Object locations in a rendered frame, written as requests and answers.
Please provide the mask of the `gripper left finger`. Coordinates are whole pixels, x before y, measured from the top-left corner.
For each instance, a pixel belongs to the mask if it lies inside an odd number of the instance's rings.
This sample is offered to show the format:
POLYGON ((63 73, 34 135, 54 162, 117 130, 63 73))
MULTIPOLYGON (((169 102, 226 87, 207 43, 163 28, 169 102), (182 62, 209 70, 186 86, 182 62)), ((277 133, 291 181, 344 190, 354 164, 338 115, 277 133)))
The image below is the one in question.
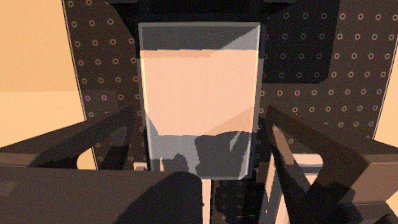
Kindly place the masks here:
POLYGON ((135 118, 131 105, 0 147, 0 164, 78 169, 81 154, 118 129, 98 169, 123 170, 135 118))

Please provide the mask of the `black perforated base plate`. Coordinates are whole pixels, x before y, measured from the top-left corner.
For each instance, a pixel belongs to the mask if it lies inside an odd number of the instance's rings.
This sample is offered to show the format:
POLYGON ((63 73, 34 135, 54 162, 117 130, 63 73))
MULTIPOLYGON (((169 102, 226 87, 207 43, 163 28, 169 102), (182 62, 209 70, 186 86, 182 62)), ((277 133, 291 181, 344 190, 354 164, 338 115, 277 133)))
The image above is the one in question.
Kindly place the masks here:
MULTIPOLYGON (((138 6, 61 0, 84 120, 127 104, 123 170, 146 162, 133 14, 138 6)), ((209 224, 258 224, 271 147, 268 105, 375 139, 398 47, 398 0, 298 0, 267 16, 251 179, 211 180, 209 224)))

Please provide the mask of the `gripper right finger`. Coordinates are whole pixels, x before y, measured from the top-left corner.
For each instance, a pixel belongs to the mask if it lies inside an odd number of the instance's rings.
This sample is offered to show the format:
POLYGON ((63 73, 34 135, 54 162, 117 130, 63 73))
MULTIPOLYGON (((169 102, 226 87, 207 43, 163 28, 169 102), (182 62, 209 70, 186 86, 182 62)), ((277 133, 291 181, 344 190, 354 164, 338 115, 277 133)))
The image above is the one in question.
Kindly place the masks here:
POLYGON ((386 202, 398 191, 398 147, 275 105, 265 124, 290 224, 322 224, 340 205, 386 202), (322 158, 312 184, 282 129, 322 158))

